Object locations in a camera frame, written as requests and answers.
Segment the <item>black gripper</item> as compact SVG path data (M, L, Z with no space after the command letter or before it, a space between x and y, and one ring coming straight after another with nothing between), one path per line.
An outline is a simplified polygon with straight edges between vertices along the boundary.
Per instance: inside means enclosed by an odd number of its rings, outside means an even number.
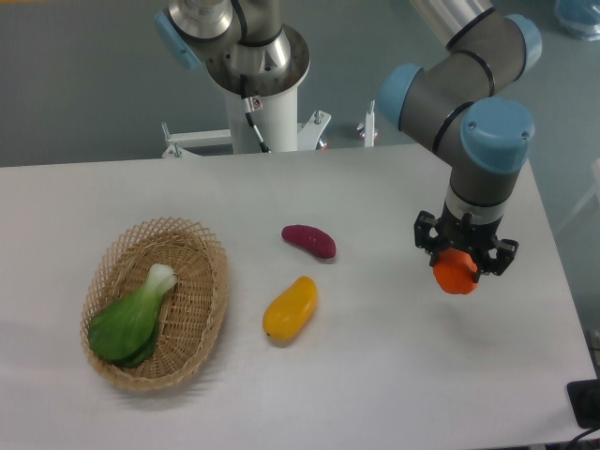
M447 248L471 253L476 265L473 280L478 283L483 275L501 276L517 256L518 241L496 237L500 223L498 218L475 224L470 214L457 218L449 210L443 210L439 218L420 211L413 224L414 244L429 256L430 266L437 263Z

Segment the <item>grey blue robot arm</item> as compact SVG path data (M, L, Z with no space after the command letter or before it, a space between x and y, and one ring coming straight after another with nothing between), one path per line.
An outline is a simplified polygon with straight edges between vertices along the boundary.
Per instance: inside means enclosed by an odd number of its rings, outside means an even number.
M375 100L380 114L451 168L442 213L421 212L414 242L449 293L500 275L518 243L497 235L534 134L531 114L501 90L535 65L537 27L488 1L417 1L445 46L437 66L397 67ZM164 45L186 68L206 66L224 92L236 153L297 151L297 88L310 56L278 1L172 1L155 17Z

